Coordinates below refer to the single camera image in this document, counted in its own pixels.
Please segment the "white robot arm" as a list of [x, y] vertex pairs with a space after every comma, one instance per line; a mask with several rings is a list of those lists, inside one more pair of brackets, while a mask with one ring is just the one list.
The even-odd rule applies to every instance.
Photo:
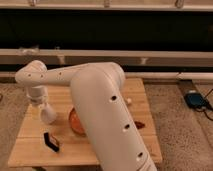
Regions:
[[15, 74], [30, 88], [70, 88], [73, 106], [103, 171], [157, 171], [121, 95], [125, 74], [114, 62], [87, 63], [48, 70], [35, 60]]

